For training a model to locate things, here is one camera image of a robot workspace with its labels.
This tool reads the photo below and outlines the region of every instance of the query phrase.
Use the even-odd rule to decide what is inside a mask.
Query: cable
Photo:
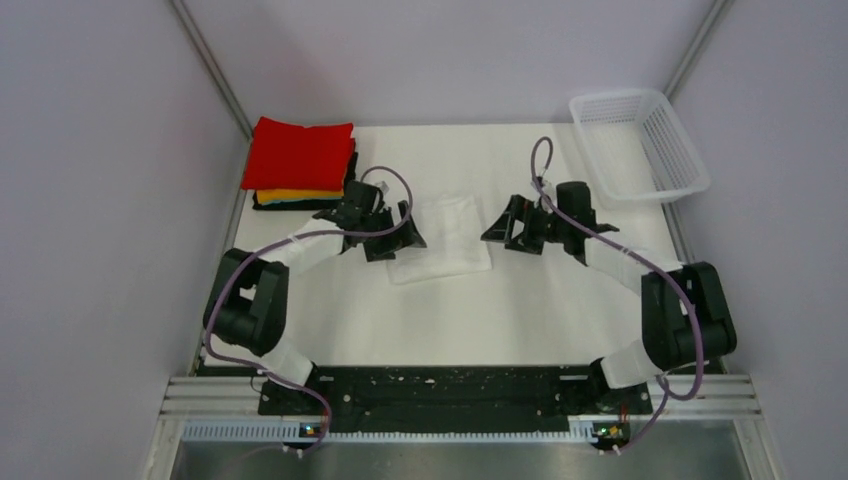
[[[533,145],[532,152],[530,153],[530,172],[533,175],[533,188],[535,188],[539,195],[541,195],[542,201],[548,206],[548,208],[551,209],[551,211],[553,211],[557,214],[557,216],[571,224],[574,228],[580,230],[581,232],[585,233],[586,235],[589,235],[592,238],[600,240],[608,246],[622,252],[624,255],[635,259],[636,261],[648,267],[657,275],[659,275],[663,280],[665,280],[666,283],[668,283],[671,289],[674,290],[674,293],[677,294],[678,298],[680,298],[680,301],[681,303],[683,303],[683,307],[686,309],[686,313],[689,316],[689,323],[692,326],[692,336],[694,337],[695,342],[695,381],[692,382],[692,388],[687,393],[682,395],[674,393],[671,391],[668,381],[666,381],[662,375],[657,375],[657,383],[659,383],[660,387],[663,389],[664,392],[663,398],[660,401],[660,406],[656,409],[654,415],[651,417],[650,420],[648,420],[648,423],[645,424],[642,430],[640,430],[639,433],[637,433],[633,438],[631,438],[630,442],[627,445],[618,450],[619,453],[621,453],[629,449],[633,444],[635,444],[640,438],[642,438],[645,432],[650,429],[650,427],[653,426],[654,423],[656,423],[657,419],[665,409],[665,405],[668,403],[669,398],[673,398],[679,401],[686,401],[695,398],[695,396],[698,394],[698,390],[701,388],[701,383],[703,383],[704,381],[704,344],[703,339],[701,338],[701,324],[698,322],[698,316],[695,312],[695,305],[693,305],[692,302],[689,301],[689,298],[686,296],[686,292],[683,291],[683,288],[676,281],[674,281],[674,279],[671,278],[671,275],[669,275],[665,270],[663,270],[647,258],[643,257],[642,255],[639,255],[638,253],[625,247],[624,245],[614,242],[613,240],[610,240],[609,238],[606,238],[592,231],[577,220],[574,220],[573,218],[563,213],[556,207],[556,205],[554,205],[554,202],[553,200],[551,200],[551,197],[548,196],[542,188],[541,177],[536,175],[536,154],[538,153],[539,147],[542,145],[542,143],[548,144],[548,158],[545,162],[545,170],[547,170],[550,166],[551,159],[553,158],[554,154],[554,143],[550,139],[550,137],[547,136],[537,140],[536,144]]]
[[[316,230],[316,231],[312,231],[312,232],[304,232],[304,233],[299,234],[299,235],[284,238],[284,239],[279,240],[277,242],[274,242],[274,243],[272,243],[272,244],[270,244],[266,247],[263,247],[263,248],[260,248],[259,250],[256,250],[255,252],[251,253],[247,258],[245,258],[244,261],[241,262],[238,267],[236,267],[233,274],[230,275],[230,278],[227,279],[227,283],[225,283],[224,287],[221,289],[221,293],[220,293],[220,295],[218,295],[218,299],[215,300],[215,305],[212,307],[212,312],[209,314],[209,322],[206,325],[206,332],[205,332],[204,337],[203,337],[203,342],[206,345],[206,352],[209,354],[209,356],[211,356],[212,358],[218,359],[218,360],[237,363],[239,365],[244,365],[246,367],[250,367],[250,368],[256,369],[258,371],[264,371],[265,375],[268,377],[269,380],[271,380],[271,381],[273,381],[273,382],[275,382],[279,385],[282,385],[284,387],[306,393],[307,395],[318,400],[321,403],[321,405],[324,407],[324,411],[326,412],[326,417],[327,417],[327,421],[326,421],[327,428],[321,429],[321,433],[319,434],[318,438],[315,440],[315,443],[313,443],[308,448],[303,450],[303,455],[306,455],[307,453],[314,451],[324,441],[324,437],[326,437],[327,432],[329,431],[329,425],[332,422],[332,418],[333,418],[333,411],[330,408],[330,404],[318,392],[316,392],[316,391],[314,391],[314,390],[312,390],[308,387],[301,386],[301,385],[298,385],[296,383],[290,382],[290,381],[286,380],[285,378],[277,375],[276,373],[269,371],[265,366],[263,366],[263,365],[261,365],[257,362],[253,362],[251,360],[245,360],[243,358],[230,357],[230,356],[223,355],[223,354],[216,352],[215,349],[212,347],[212,331],[215,328],[215,322],[218,320],[218,315],[221,312],[221,308],[224,305],[224,301],[227,299],[227,297],[229,297],[230,291],[233,289],[233,285],[235,284],[236,279],[238,279],[238,277],[242,274],[242,272],[244,272],[245,268],[247,268],[247,266],[250,265],[251,262],[253,262],[257,258],[259,258],[260,256],[262,256],[262,255],[264,255],[264,254],[266,254],[266,253],[268,253],[272,250],[276,250],[278,248],[284,247],[284,246],[288,245],[289,243],[291,243],[292,241],[294,241],[294,239],[303,240],[305,238],[317,237],[319,235],[345,235],[345,236],[359,237],[359,238],[374,238],[374,237],[380,237],[380,236],[383,236],[383,235],[388,235],[388,234],[396,231],[397,229],[399,229],[401,226],[403,226],[403,224],[406,223],[412,215],[412,202],[413,202],[412,189],[409,188],[409,184],[406,182],[406,180],[399,173],[397,173],[395,170],[393,170],[389,167],[383,167],[383,166],[371,167],[371,168],[365,170],[365,172],[362,174],[360,179],[364,180],[365,177],[369,173],[377,171],[377,170],[382,170],[382,171],[385,171],[385,172],[388,172],[388,173],[394,175],[395,178],[397,178],[398,181],[400,181],[400,183],[403,185],[403,188],[406,190],[406,195],[407,195],[407,198],[409,199],[409,209],[407,209],[406,215],[404,215],[403,218],[401,218],[400,222],[398,222],[397,225],[395,225],[391,228],[387,228],[385,230],[380,230],[378,232],[347,232],[347,231],[344,231],[344,230]]]
[[[261,395],[262,390],[259,390],[258,388],[253,386],[253,380],[255,380],[255,379],[256,379],[256,374],[253,374],[253,375],[250,376],[250,389]]]
[[[377,213],[381,208],[383,208],[383,205],[385,205],[385,203],[383,202],[383,198],[384,198],[383,189],[378,188],[377,189],[377,203],[374,205],[374,210],[371,213]]]

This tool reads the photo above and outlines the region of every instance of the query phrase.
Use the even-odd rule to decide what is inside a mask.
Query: robotic arm
[[[408,209],[406,200],[398,203],[401,218],[407,215]],[[291,235],[291,243],[247,266],[230,290],[212,333],[225,343],[246,348],[259,357],[260,363],[269,371],[303,385],[313,364],[283,336],[289,277],[359,244],[363,244],[368,262],[394,259],[395,252],[405,247],[426,248],[427,244],[411,217],[388,235],[362,237],[343,233],[380,232],[393,225],[392,210],[385,205],[379,187],[359,181],[349,182],[336,208],[318,212]],[[338,231],[339,234],[296,240],[301,234],[317,231]],[[224,254],[203,316],[204,328],[227,281],[249,256],[250,252],[236,248]],[[255,289],[253,298],[243,297],[241,291],[250,289]]]
[[[566,182],[556,187],[557,207],[597,235],[628,245],[617,228],[598,224],[589,187]],[[520,233],[516,222],[523,224]],[[611,390],[650,380],[668,370],[695,361],[692,328],[678,296],[656,272],[594,238],[553,212],[541,200],[531,202],[513,195],[504,213],[481,240],[503,243],[508,250],[541,255],[544,244],[561,243],[563,250],[583,265],[615,278],[642,298],[642,335],[624,349],[592,362],[589,378],[593,394],[602,398]],[[667,272],[696,308],[701,324],[704,357],[716,358],[736,348],[736,332],[715,268],[706,262],[690,265],[664,258],[647,249],[629,247]]]

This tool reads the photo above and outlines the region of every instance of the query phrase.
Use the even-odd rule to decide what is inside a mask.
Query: black cloth
[[[359,154],[354,151],[350,156],[350,162],[347,164],[347,173],[345,173],[344,186],[356,179],[356,161],[359,159]],[[253,209],[262,211],[311,211],[311,210],[328,210],[336,208],[339,204],[339,199],[312,199],[312,200],[297,200],[293,202],[278,202],[262,205],[256,198],[256,192],[253,193]]]

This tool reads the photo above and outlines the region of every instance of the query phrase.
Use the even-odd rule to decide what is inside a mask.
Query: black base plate
[[[589,397],[586,366],[316,367],[306,386],[333,409],[334,432],[505,433],[567,431],[568,415],[651,412],[647,387],[608,405]],[[308,395],[265,382],[260,415],[322,415]]]

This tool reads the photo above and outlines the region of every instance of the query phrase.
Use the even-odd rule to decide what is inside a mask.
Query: white towel
[[[404,248],[386,262],[395,285],[492,269],[484,227],[473,196],[414,204],[413,218],[427,248]]]

